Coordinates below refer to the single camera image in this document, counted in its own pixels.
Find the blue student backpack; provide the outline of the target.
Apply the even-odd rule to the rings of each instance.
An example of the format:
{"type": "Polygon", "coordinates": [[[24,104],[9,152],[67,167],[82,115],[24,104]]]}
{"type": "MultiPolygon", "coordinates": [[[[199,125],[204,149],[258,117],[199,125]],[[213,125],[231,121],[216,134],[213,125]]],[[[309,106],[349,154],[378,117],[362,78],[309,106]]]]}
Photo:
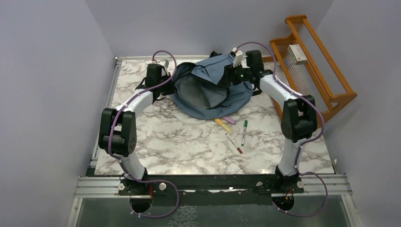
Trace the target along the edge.
{"type": "Polygon", "coordinates": [[[199,62],[179,64],[172,79],[177,107],[190,117],[213,120],[236,113],[260,94],[250,82],[235,86],[220,81],[224,66],[233,61],[230,53],[212,52],[199,62]]]}

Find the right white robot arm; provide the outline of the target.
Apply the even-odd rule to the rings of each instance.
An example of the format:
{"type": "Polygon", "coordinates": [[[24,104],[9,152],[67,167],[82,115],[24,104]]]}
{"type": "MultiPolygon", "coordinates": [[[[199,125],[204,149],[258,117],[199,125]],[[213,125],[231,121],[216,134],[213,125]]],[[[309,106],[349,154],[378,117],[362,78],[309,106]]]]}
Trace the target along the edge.
{"type": "Polygon", "coordinates": [[[314,98],[296,92],[282,82],[274,72],[266,70],[260,51],[243,53],[235,47],[230,56],[234,61],[224,67],[224,76],[234,85],[250,82],[260,91],[268,93],[282,109],[280,126],[285,144],[281,160],[275,170],[273,187],[278,192],[285,192],[292,183],[298,181],[302,146],[317,130],[314,98]]]}

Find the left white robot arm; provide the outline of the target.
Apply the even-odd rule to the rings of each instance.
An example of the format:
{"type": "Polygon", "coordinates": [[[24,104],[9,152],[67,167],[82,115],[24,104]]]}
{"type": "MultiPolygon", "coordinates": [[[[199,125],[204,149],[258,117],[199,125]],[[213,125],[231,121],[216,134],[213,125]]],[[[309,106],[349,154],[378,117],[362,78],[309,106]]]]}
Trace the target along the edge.
{"type": "Polygon", "coordinates": [[[134,94],[116,108],[105,108],[101,115],[98,146],[116,159],[124,176],[131,180],[131,188],[137,194],[148,190],[146,168],[140,163],[135,147],[137,140],[137,117],[160,96],[173,93],[171,74],[167,60],[153,61],[147,66],[147,74],[134,94]]]}

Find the pink highlighter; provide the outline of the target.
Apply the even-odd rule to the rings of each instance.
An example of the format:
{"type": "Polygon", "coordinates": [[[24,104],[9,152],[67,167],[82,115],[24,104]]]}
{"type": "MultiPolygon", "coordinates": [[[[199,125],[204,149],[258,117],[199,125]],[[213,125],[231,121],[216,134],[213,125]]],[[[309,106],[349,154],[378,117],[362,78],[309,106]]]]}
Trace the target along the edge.
{"type": "Polygon", "coordinates": [[[228,123],[230,123],[230,124],[235,124],[236,123],[236,120],[234,120],[233,118],[231,118],[229,116],[224,116],[223,119],[225,121],[227,121],[228,123]]]}

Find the green marker pen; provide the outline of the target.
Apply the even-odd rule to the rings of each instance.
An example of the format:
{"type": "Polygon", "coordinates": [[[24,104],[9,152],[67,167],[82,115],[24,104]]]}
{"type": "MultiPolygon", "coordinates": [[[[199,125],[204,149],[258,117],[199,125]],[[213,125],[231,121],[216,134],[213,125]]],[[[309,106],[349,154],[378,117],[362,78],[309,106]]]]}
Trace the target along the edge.
{"type": "Polygon", "coordinates": [[[242,133],[241,146],[244,146],[244,144],[245,144],[247,126],[248,126],[248,121],[245,120],[245,121],[244,121],[244,126],[243,126],[243,133],[242,133]]]}

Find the yellow orange highlighter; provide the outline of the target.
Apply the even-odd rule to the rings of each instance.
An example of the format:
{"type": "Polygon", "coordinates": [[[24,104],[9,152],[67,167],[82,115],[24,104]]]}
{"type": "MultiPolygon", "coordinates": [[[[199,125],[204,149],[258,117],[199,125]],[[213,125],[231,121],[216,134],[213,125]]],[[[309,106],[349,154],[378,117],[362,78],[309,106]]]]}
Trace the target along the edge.
{"type": "Polygon", "coordinates": [[[224,129],[228,134],[232,134],[233,130],[226,125],[221,119],[214,119],[214,122],[217,123],[222,129],[224,129]]]}

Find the small white box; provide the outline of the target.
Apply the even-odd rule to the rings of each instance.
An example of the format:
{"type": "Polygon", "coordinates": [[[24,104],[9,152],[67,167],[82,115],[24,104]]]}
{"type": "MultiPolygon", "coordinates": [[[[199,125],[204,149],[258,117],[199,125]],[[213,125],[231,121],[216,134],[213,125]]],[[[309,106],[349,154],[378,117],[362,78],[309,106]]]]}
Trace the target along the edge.
{"type": "Polygon", "coordinates": [[[288,46],[290,60],[295,64],[306,64],[308,59],[299,44],[290,44],[288,46]]]}

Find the orange wooden rack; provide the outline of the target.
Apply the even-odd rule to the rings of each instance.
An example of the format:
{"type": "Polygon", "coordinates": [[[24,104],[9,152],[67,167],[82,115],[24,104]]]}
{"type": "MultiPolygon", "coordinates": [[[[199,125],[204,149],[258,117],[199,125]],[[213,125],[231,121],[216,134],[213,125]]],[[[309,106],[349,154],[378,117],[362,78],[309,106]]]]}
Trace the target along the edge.
{"type": "Polygon", "coordinates": [[[274,58],[283,71],[283,81],[303,95],[312,95],[324,122],[357,97],[336,62],[324,46],[306,15],[285,19],[291,33],[270,41],[274,58]],[[299,45],[306,56],[305,63],[296,63],[289,46],[299,45]]]}

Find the red marker pen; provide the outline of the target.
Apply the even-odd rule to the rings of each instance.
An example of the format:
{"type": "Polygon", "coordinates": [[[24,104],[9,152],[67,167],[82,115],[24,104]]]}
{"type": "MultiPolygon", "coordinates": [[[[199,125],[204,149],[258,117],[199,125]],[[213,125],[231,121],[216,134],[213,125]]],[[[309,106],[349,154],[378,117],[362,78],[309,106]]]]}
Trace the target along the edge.
{"type": "Polygon", "coordinates": [[[237,145],[237,143],[235,142],[235,140],[231,137],[231,135],[229,135],[228,133],[226,133],[226,137],[229,139],[229,141],[234,145],[235,149],[242,154],[242,150],[241,148],[237,145]]]}

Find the black metal base rail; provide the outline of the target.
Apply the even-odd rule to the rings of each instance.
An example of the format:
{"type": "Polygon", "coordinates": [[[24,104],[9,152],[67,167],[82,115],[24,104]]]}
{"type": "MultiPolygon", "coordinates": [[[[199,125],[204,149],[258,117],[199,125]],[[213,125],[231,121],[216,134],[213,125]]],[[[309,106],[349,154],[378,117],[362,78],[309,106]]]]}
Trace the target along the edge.
{"type": "Polygon", "coordinates": [[[303,193],[301,183],[284,183],[274,174],[147,175],[141,183],[121,176],[118,194],[155,206],[271,205],[272,197],[303,193]]]}

